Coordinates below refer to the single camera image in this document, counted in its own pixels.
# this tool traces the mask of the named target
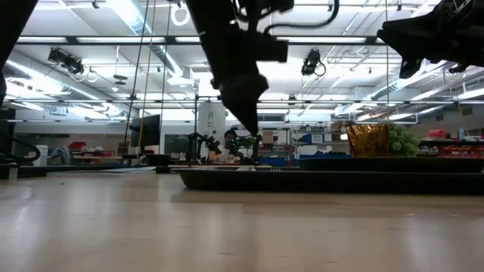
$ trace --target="shelf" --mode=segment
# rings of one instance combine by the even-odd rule
[[[442,146],[442,145],[483,145],[484,141],[421,141],[419,146]]]
[[[303,143],[303,142],[297,142],[298,146],[304,146],[304,145],[315,145],[315,146],[328,146],[328,145],[347,145],[348,142],[337,142],[337,141],[332,141],[332,142],[324,142],[323,144],[308,144],[308,143]]]
[[[123,159],[121,156],[73,156],[74,159]]]

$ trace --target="cable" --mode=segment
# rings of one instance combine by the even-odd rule
[[[24,163],[30,163],[30,162],[34,162],[34,161],[36,161],[38,158],[40,158],[41,154],[40,154],[40,150],[39,150],[39,148],[34,147],[33,145],[28,144],[28,143],[26,143],[26,142],[20,141],[20,140],[18,140],[18,139],[16,139],[16,138],[12,138],[12,137],[10,137],[10,136],[7,136],[7,135],[5,135],[5,134],[3,134],[3,133],[0,133],[0,136],[1,136],[2,138],[7,139],[6,141],[14,141],[14,142],[17,142],[17,143],[19,143],[19,144],[21,144],[21,145],[25,146],[25,147],[28,147],[28,148],[30,148],[30,149],[32,149],[32,150],[34,150],[34,152],[36,153],[36,155],[35,155],[33,158],[24,158],[24,157],[15,156],[14,154],[9,153],[9,152],[5,152],[4,150],[1,150],[1,149],[0,149],[0,154],[4,154],[6,157],[11,158],[11,159],[13,159],[15,162],[18,162],[18,163],[21,163],[21,162],[24,162]]]
[[[291,27],[291,28],[302,28],[302,29],[314,29],[314,28],[319,28],[328,25],[329,23],[333,22],[333,20],[336,18],[338,15],[338,12],[340,11],[340,0],[334,0],[334,8],[333,12],[331,13],[331,16],[324,22],[321,23],[275,23],[272,25],[267,26],[264,29],[264,34],[268,35],[269,31],[273,28],[276,27]]]
[[[75,81],[75,82],[83,82],[83,81],[85,80],[85,77],[84,77],[84,79],[76,79],[76,78],[73,76],[73,74],[71,74],[71,73],[69,73],[69,77],[70,77],[71,79],[74,79],[74,81]]]
[[[153,26],[153,29],[151,31],[151,38],[150,38],[150,46],[153,44],[153,33],[154,33],[154,19],[157,15],[156,13],[156,8],[153,9],[153,21],[151,22],[151,26]],[[136,162],[139,160],[139,153],[141,150],[141,139],[143,138],[143,128],[144,128],[144,112],[145,112],[145,107],[146,107],[146,97],[148,95],[148,80],[150,79],[149,72],[150,72],[150,66],[151,66],[151,50],[148,51],[148,68],[146,73],[146,82],[144,83],[144,98],[143,98],[143,113],[141,114],[141,128],[139,132],[139,138],[138,138],[138,150],[136,150]]]
[[[316,73],[316,71],[315,71],[315,72],[314,72],[314,74],[315,74],[316,76],[322,77],[322,76],[326,75],[326,71],[327,71],[327,69],[326,69],[326,65],[324,65],[324,63],[323,63],[322,61],[319,61],[319,63],[320,63],[320,64],[321,64],[321,65],[324,67],[324,73],[322,73],[322,74],[317,74],[317,73]]]
[[[167,26],[166,26],[166,35],[169,35],[169,20],[168,20],[168,23],[167,23]],[[165,59],[163,60],[163,63],[166,63],[167,62],[167,57],[168,57],[168,54],[165,54]],[[161,90],[161,110],[160,110],[160,131],[161,131],[161,127],[163,126],[163,106],[165,104],[165,84],[166,84],[166,65],[163,65],[163,85],[162,85],[162,90]]]
[[[385,0],[385,21],[388,22],[388,0]],[[390,65],[389,49],[388,49],[388,45],[386,45],[386,90],[389,90],[389,82],[390,82],[389,65]],[[389,91],[386,93],[386,120],[387,120],[387,122],[390,121],[390,92]]]
[[[149,4],[150,4],[150,0],[146,0],[146,5],[149,5]],[[142,29],[142,32],[141,32],[141,40],[143,40],[145,30],[146,30],[146,20],[147,20],[147,16],[148,16],[148,10],[149,10],[149,8],[147,8],[146,11],[144,12],[143,29]],[[139,49],[138,49],[138,59],[136,60],[135,81],[133,82],[133,92],[131,93],[131,97],[130,97],[131,102],[129,103],[128,119],[126,121],[126,129],[124,131],[124,146],[125,146],[125,148],[123,148],[123,157],[126,154],[126,141],[128,139],[129,119],[131,118],[131,111],[132,111],[133,103],[134,103],[134,100],[135,100],[136,81],[138,80],[138,68],[139,68],[139,60],[141,58],[141,49],[142,48],[143,48],[143,44],[140,43]]]
[[[52,69],[50,69],[45,75],[44,77],[48,76],[52,71],[54,71],[55,68],[57,68],[57,66],[59,66],[59,64],[61,64],[60,62],[58,62],[57,64],[55,64],[54,67],[52,67]]]

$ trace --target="ceiling beam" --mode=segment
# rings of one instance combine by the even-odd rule
[[[276,36],[289,45],[371,45],[385,46],[376,36]],[[198,36],[21,36],[17,45],[200,45]]]

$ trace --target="table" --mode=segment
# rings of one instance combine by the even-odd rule
[[[84,160],[84,161],[92,161],[92,160],[116,160],[119,163],[123,163],[122,156],[73,156],[75,160]]]
[[[0,271],[484,270],[484,199],[186,190],[178,175],[0,185]]]

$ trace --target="grapes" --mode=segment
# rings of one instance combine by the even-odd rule
[[[390,139],[390,141],[391,141],[391,142],[392,142],[392,141],[396,141],[396,137],[397,137],[397,136],[398,136],[398,135],[396,134],[396,131],[390,131],[390,132],[389,132],[389,139]]]
[[[392,151],[400,151],[402,148],[402,144],[400,144],[400,142],[393,142],[391,147]]]
[[[402,125],[388,123],[389,126],[389,147],[392,156],[416,156],[420,141],[405,131]]]

